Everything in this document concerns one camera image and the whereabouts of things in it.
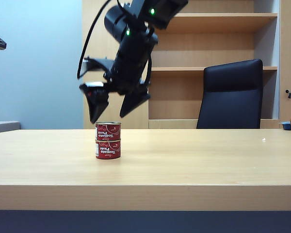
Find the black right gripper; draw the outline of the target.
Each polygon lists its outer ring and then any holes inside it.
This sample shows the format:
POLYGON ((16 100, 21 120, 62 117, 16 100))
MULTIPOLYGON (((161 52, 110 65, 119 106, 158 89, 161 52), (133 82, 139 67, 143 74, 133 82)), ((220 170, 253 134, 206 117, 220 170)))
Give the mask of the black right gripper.
MULTIPOLYGON (((145 81, 141 81, 141 77, 157 43, 158 36, 154 31, 124 32, 110 74, 111 90, 125 95, 120 117, 125 117, 150 99, 146 90, 150 76, 147 75, 145 81)), ((109 92, 103 82, 86 82, 79 88, 87 99, 90 122, 95 123, 109 105, 109 92)))

